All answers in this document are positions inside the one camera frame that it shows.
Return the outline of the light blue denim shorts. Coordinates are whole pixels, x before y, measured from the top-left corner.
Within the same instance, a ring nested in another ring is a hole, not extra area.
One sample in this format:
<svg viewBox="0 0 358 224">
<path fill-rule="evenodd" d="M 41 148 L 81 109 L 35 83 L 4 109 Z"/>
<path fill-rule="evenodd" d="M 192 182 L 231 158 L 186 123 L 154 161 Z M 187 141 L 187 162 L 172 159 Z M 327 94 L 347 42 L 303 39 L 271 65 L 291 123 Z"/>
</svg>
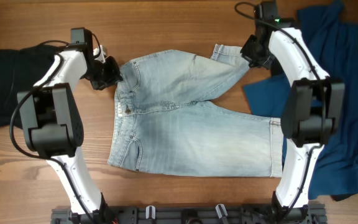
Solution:
<svg viewBox="0 0 358 224">
<path fill-rule="evenodd" d="M 281 177 L 280 120 L 213 102 L 248 70 L 240 48 L 227 45 L 209 58 L 166 50 L 122 65 L 108 163 L 151 174 Z"/>
</svg>

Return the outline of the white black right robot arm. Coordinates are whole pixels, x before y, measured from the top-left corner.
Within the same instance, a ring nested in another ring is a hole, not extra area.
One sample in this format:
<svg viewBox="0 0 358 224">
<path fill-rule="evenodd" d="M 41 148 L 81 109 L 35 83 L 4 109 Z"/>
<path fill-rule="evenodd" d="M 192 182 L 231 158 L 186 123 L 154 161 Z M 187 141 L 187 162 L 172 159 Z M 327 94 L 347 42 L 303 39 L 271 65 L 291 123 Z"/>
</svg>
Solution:
<svg viewBox="0 0 358 224">
<path fill-rule="evenodd" d="M 278 218 L 293 220 L 308 209 L 317 158 L 339 126 L 344 84 L 330 79 L 294 27 L 258 26 L 241 55 L 251 67 L 270 69 L 277 61 L 291 86 L 281 115 L 287 152 L 273 201 Z"/>
</svg>

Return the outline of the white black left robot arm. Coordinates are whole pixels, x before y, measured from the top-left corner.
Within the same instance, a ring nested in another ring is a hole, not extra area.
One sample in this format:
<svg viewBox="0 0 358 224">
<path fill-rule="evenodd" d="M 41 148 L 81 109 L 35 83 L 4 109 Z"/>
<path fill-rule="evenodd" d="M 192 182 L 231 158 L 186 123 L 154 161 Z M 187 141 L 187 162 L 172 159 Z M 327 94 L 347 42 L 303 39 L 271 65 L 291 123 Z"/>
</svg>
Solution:
<svg viewBox="0 0 358 224">
<path fill-rule="evenodd" d="M 66 223 L 116 223 L 114 212 L 95 184 L 83 157 L 84 127 L 73 92 L 82 78 L 103 90 L 122 80 L 112 56 L 95 50 L 55 54 L 46 74 L 30 91 L 18 93 L 13 117 L 20 116 L 27 156 L 47 161 L 70 200 Z"/>
</svg>

